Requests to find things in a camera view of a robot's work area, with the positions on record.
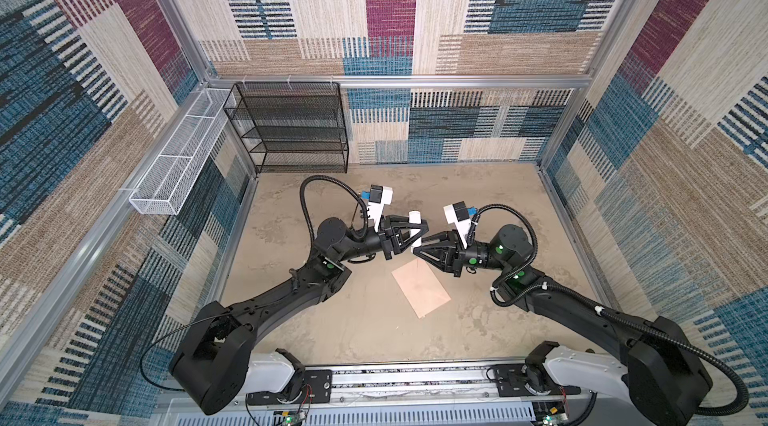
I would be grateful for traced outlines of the white glue stick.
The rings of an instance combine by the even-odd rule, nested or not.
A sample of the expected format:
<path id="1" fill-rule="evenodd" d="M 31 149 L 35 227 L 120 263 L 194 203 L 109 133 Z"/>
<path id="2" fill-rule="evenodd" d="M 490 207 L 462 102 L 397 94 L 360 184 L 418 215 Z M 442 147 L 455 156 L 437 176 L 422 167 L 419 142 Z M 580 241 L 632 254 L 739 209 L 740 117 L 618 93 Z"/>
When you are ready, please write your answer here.
<path id="1" fill-rule="evenodd" d="M 416 247 L 419 247 L 422 245 L 422 239 L 423 236 L 422 232 L 422 217 L 421 213 L 418 210 L 410 211 L 408 214 L 408 220 L 410 224 L 415 225 L 415 228 L 410 229 L 410 237 L 413 238 L 413 242 L 410 246 L 411 250 L 414 250 Z"/>

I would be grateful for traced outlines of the pink envelope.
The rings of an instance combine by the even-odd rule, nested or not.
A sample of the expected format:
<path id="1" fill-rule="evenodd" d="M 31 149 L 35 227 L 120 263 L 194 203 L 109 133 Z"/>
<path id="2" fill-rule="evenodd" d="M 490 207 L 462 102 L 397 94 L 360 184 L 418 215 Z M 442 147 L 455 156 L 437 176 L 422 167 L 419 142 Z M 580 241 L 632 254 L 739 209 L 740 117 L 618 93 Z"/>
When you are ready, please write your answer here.
<path id="1" fill-rule="evenodd" d="M 419 319 L 451 301 L 432 267 L 422 259 L 395 269 L 392 276 Z"/>

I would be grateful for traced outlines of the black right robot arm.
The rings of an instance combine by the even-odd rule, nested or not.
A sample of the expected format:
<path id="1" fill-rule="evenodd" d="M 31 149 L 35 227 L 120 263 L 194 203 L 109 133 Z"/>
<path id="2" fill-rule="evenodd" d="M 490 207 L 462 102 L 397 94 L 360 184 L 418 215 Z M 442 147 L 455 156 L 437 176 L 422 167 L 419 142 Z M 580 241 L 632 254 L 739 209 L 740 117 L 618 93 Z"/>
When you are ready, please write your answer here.
<path id="1" fill-rule="evenodd" d="M 685 425 L 695 415 L 713 415 L 703 404 L 713 381 L 712 358 L 692 346 L 673 321 L 654 321 L 599 304 L 532 267 L 538 251 L 529 228 L 508 224 L 488 242 L 457 230 L 422 241 L 415 254 L 436 269 L 460 276 L 498 272 L 490 288 L 499 307 L 515 306 L 565 326 L 600 347 L 580 353 L 557 341 L 536 346 L 516 376 L 532 394 L 577 387 L 630 403 L 655 425 Z"/>

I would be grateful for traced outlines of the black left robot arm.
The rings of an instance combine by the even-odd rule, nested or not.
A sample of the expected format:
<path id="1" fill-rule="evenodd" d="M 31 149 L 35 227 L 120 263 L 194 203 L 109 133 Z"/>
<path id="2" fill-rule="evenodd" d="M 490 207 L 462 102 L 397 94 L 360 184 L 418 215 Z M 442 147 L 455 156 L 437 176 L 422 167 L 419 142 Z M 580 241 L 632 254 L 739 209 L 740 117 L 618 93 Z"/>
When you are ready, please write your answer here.
<path id="1" fill-rule="evenodd" d="M 382 252 L 407 251 L 428 230 L 426 221 L 386 216 L 380 228 L 349 228 L 341 219 L 324 220 L 309 259 L 288 280 L 251 299 L 205 305 L 190 324 L 168 370 L 203 413 L 221 411 L 236 396 L 271 394 L 294 402 L 304 392 L 304 365 L 285 349 L 251 357 L 254 347 L 299 312 L 335 295 L 351 275 L 344 261 Z"/>

